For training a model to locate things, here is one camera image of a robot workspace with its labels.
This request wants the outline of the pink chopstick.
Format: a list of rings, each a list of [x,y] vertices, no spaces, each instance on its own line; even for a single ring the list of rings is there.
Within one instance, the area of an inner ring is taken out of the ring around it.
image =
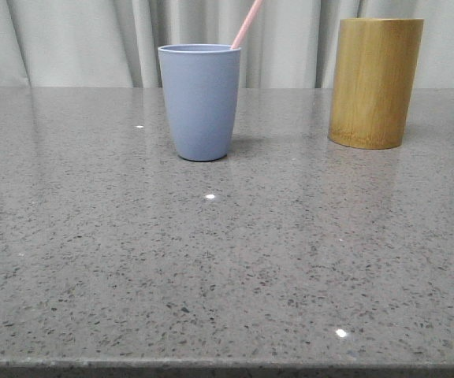
[[[257,17],[257,14],[259,10],[262,8],[262,4],[264,3],[263,0],[254,0],[253,4],[251,5],[251,8],[249,9],[247,16],[244,18],[244,21],[242,25],[240,26],[239,31],[236,34],[235,39],[233,40],[231,44],[231,49],[235,50],[240,48],[241,44],[243,43],[248,30],[250,29],[251,25],[253,24],[255,18]]]

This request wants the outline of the grey curtain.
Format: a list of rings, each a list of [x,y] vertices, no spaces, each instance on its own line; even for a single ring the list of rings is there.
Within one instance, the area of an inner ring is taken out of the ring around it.
[[[230,44],[249,1],[0,1],[0,87],[157,87],[166,44]],[[421,18],[415,86],[454,88],[454,1],[267,1],[244,87],[329,88],[339,23]]]

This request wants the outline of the bamboo cylinder holder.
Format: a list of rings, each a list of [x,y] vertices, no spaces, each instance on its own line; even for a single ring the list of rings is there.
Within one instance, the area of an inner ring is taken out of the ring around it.
[[[404,137],[424,21],[340,21],[328,137],[368,150],[398,147]]]

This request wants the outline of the blue plastic cup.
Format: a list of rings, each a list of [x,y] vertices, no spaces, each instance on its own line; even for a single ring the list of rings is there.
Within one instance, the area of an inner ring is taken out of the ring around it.
[[[181,158],[215,161],[229,152],[240,56],[240,48],[222,44],[158,48],[166,115]]]

